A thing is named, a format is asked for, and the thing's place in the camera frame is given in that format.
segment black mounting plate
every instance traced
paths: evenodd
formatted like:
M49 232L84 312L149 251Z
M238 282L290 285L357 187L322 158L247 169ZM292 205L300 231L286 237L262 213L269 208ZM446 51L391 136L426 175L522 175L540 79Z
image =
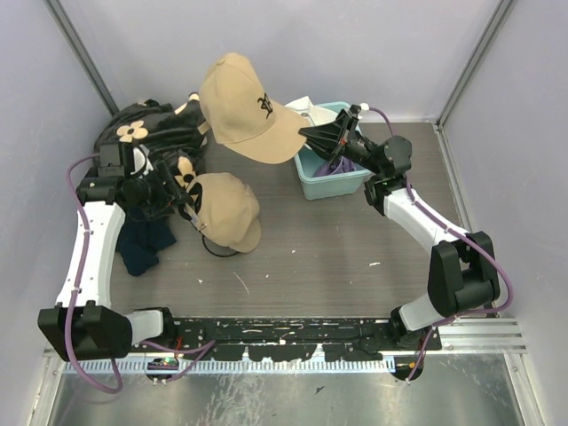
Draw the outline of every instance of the black mounting plate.
M397 346L388 333L386 319L374 318L174 318L176 338L155 338L152 342L176 348L181 337L181 349L194 349L215 340L215 348L203 359L242 360L245 348L253 361L264 357L274 362L307 360L322 345L325 360L333 362L383 359L382 351L419 350L422 331L416 333L415 344ZM427 349L441 349L439 336L428 341ZM131 352L154 352L143 346ZM195 359L195 355L185 355Z

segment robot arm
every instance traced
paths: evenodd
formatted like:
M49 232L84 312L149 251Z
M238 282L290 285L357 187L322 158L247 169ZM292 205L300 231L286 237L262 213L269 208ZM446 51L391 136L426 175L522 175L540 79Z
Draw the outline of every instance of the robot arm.
M150 161L144 147L120 142L100 148L100 166L77 189L89 221L91 237L84 260L80 292L73 311L72 341L78 360L125 357L133 344L157 337L173 338L173 319L166 308L147 309L123 316L112 311L110 274L114 249L129 206L147 217L188 202L163 158ZM65 317L83 250L83 222L79 217L75 247L56 305L39 313L38 326L62 359Z
M490 256L493 244L485 233L469 233L421 200L406 181L406 172L411 168L410 141L392 136L379 145L362 136L357 130L360 110L360 106L353 105L349 111L339 113L334 122L301 129L300 134L330 165L344 156L372 171L375 175L365 183L367 203L401 225L430 253L427 293L390 315L393 339L400 341L458 312L489 304L500 295L494 267L447 229L468 236ZM435 224L423 209L440 224Z

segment white cloth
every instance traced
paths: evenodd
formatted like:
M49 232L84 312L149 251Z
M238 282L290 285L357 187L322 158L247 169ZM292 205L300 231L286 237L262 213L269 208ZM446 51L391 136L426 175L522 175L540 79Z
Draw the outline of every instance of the white cloth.
M288 102L285 107L307 117L312 126L320 126L321 124L332 122L337 117L335 111L324 108L323 106L313 105L309 96ZM311 149L308 144L304 144L304 146Z

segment cap brim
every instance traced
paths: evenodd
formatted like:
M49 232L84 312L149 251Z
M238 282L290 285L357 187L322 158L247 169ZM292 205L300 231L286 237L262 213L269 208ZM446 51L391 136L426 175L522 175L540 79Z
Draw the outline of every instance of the cap brim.
M248 253L256 248L260 242L260 235L260 221L256 218L248 227L245 237L236 244L230 244L229 248L241 253Z
M264 133L235 144L224 144L235 153L257 162L279 164L287 162L302 149L305 137L298 131L310 123L300 114L271 100L276 115L274 124Z

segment teal plastic basket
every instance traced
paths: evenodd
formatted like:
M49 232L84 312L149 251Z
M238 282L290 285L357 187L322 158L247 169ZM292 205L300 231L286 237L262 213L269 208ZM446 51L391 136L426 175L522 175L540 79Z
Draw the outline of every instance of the teal plastic basket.
M346 102L331 102L328 104L319 104L318 107L324 107L339 113L342 109L349 109L350 105ZM306 147L302 148L300 152L296 154L294 162L296 163L298 176L300 177L304 196L307 200L317 200L320 198L355 193L365 178L371 174L369 170L356 165L357 169L348 173L313 177L318 167L325 163L325 160L319 158L312 150Z

